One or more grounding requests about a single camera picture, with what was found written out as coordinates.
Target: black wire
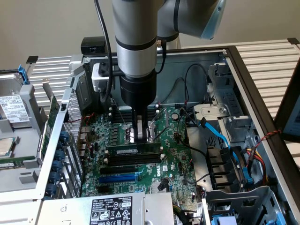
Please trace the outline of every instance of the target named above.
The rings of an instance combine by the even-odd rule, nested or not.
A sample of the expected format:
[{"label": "black wire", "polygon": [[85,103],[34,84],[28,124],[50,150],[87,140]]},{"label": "black wire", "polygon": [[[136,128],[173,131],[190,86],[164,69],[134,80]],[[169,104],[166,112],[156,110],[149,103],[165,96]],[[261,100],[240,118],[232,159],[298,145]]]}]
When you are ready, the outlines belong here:
[{"label": "black wire", "polygon": [[186,71],[186,74],[185,74],[185,82],[184,82],[184,86],[185,86],[185,91],[184,91],[184,99],[185,99],[185,103],[187,103],[189,101],[189,94],[188,94],[188,87],[187,87],[187,76],[188,76],[188,72],[189,70],[193,67],[193,66],[199,66],[204,74],[205,74],[205,80],[206,80],[206,86],[207,86],[207,77],[208,77],[208,74],[207,74],[207,71],[205,70],[204,66],[202,66],[201,64],[199,63],[194,63],[192,65],[189,66],[189,68],[187,69]]},{"label": "black wire", "polygon": [[156,74],[160,74],[163,71],[164,66],[165,66],[165,57],[163,57],[163,62],[161,63],[160,70],[158,72],[156,72]]},{"label": "black wire", "polygon": [[183,173],[183,178],[185,179],[185,181],[186,181],[188,184],[197,184],[199,181],[203,180],[206,176],[209,176],[209,173],[207,173],[207,174],[205,174],[204,176],[202,176],[201,178],[199,178],[199,179],[196,180],[196,181],[189,181],[189,180],[187,180],[186,175],[187,175],[188,168],[189,168],[190,165],[191,165],[191,163],[189,163],[189,164],[187,165],[186,171]]},{"label": "black wire", "polygon": [[[177,123],[177,133],[178,133],[178,134],[179,134],[179,122],[180,122],[182,116],[180,116],[180,118],[179,118],[179,120],[178,120],[178,123]],[[189,146],[188,144],[185,144],[185,143],[183,142],[183,140],[182,140],[180,137],[179,137],[179,140],[180,140],[181,144],[183,144],[184,146],[186,146],[186,147],[188,147],[189,149],[192,149],[192,150],[194,150],[194,151],[197,151],[197,152],[201,153],[204,157],[206,157],[206,154],[205,154],[204,152],[202,152],[201,150],[196,149],[196,148],[194,148],[194,147],[191,147],[191,146]]]},{"label": "black wire", "polygon": [[173,84],[173,87],[172,87],[171,91],[170,91],[169,94],[164,98],[164,100],[162,100],[162,101],[160,102],[161,104],[163,104],[163,103],[169,98],[169,96],[171,95],[171,93],[174,91],[175,86],[176,86],[176,84],[177,84],[178,81],[183,81],[183,82],[184,82],[184,79],[183,79],[182,77],[178,77],[178,78],[175,80],[175,82],[174,82],[174,84]]},{"label": "black wire", "polygon": [[156,72],[156,74],[160,74],[163,71],[164,66],[165,66],[165,59],[167,57],[167,42],[161,40],[161,43],[162,43],[162,48],[163,48],[163,61],[161,63],[160,70],[158,72]]},{"label": "black wire", "polygon": [[239,170],[238,170],[236,164],[233,162],[233,159],[232,159],[233,156],[230,155],[229,157],[230,157],[230,160],[231,160],[231,162],[232,162],[234,168],[236,169],[236,172],[237,172],[238,175],[239,175],[239,185],[240,185],[239,192],[241,192],[241,181],[242,181],[242,180],[241,180],[240,172],[239,172]]},{"label": "black wire", "polygon": [[100,94],[100,101],[105,102],[108,99],[109,94],[111,93],[112,85],[113,85],[113,57],[112,57],[111,45],[110,45],[109,38],[108,38],[108,32],[107,32],[104,18],[103,18],[101,9],[100,9],[99,1],[94,0],[94,2],[95,2],[98,18],[101,23],[103,35],[104,35],[106,46],[107,46],[108,74],[109,74],[108,75],[108,84],[107,84],[107,90],[105,92],[104,97],[102,97],[103,94]]},{"label": "black wire", "polygon": [[189,118],[191,119],[192,123],[193,123],[196,127],[198,127],[198,125],[195,123],[195,121],[191,118],[191,115],[193,115],[193,114],[194,114],[194,112],[189,112],[189,113],[187,114],[187,116],[186,116],[185,119],[184,119],[184,124],[187,123],[187,118],[189,117]]},{"label": "black wire", "polygon": [[[184,112],[185,112],[185,113],[187,114],[187,116],[192,120],[192,118],[189,116],[189,114],[188,114],[185,110],[184,110]],[[179,134],[179,123],[180,123],[182,117],[183,117],[183,115],[180,116],[180,118],[179,118],[179,120],[178,120],[178,122],[177,122],[177,133],[178,133],[178,134]],[[201,150],[196,149],[196,148],[194,148],[194,147],[191,147],[191,146],[188,145],[188,144],[185,144],[185,143],[183,142],[183,140],[180,138],[180,136],[179,136],[179,140],[180,140],[180,142],[181,142],[184,146],[186,146],[186,147],[188,147],[188,148],[190,148],[190,149],[192,149],[192,150],[195,150],[195,151],[201,153],[204,157],[206,157],[206,154],[205,154],[204,152],[202,152]]]}]

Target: black connector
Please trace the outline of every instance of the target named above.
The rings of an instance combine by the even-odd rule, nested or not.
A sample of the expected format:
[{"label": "black connector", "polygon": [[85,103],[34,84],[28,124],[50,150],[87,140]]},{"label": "black connector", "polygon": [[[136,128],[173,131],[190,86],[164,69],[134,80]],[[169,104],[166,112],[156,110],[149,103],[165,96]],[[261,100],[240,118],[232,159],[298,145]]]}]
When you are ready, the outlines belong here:
[{"label": "black connector", "polygon": [[169,192],[170,191],[169,180],[167,178],[163,178],[157,188],[159,191],[163,191],[166,188],[167,192]]},{"label": "black connector", "polygon": [[255,147],[252,147],[251,149],[251,153],[250,153],[250,156],[249,156],[249,159],[248,159],[248,173],[250,174],[251,172],[251,168],[252,168],[252,164],[253,164],[253,156],[254,156],[254,153],[255,153]]},{"label": "black connector", "polygon": [[205,117],[203,117],[202,120],[200,121],[201,127],[206,128],[206,126],[205,126],[206,123],[207,123],[207,120]]}]

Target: capacitor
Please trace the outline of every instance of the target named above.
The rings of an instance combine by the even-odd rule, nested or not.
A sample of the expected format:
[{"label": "capacitor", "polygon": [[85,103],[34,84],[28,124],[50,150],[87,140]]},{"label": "capacitor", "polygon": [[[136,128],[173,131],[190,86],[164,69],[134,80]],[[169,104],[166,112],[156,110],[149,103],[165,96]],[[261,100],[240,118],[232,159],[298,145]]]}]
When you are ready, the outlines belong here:
[{"label": "capacitor", "polygon": [[192,202],[194,202],[195,197],[196,197],[196,194],[193,192],[193,193],[192,193]]},{"label": "capacitor", "polygon": [[177,121],[179,119],[179,115],[175,112],[172,113],[171,118],[173,121]]}]

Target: metal grille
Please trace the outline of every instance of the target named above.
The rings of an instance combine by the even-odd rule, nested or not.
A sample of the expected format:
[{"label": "metal grille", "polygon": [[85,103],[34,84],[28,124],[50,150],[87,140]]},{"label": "metal grille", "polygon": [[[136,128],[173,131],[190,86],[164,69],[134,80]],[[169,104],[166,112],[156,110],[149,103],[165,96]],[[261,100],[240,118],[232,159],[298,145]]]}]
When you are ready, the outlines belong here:
[{"label": "metal grille", "polygon": [[[70,115],[69,121],[78,120],[82,117],[75,90],[72,90],[72,93],[70,95],[69,106],[67,111]],[[80,124],[81,124],[81,120],[72,123],[64,123],[64,127],[66,131],[69,134],[74,135],[75,143],[77,143],[78,140],[78,135],[80,132]]]},{"label": "metal grille", "polygon": [[275,118],[300,50],[287,40],[236,45],[271,116]]}]

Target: hard drive label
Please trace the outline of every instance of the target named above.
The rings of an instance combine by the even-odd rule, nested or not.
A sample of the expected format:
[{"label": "hard drive label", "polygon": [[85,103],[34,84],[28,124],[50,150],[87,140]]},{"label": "hard drive label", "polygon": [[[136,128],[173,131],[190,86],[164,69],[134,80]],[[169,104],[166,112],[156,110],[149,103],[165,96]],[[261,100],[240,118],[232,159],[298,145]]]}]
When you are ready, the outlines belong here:
[{"label": "hard drive label", "polygon": [[132,197],[94,199],[90,225],[131,225]]},{"label": "hard drive label", "polygon": [[0,97],[1,107],[10,123],[28,122],[28,114],[19,95]]}]

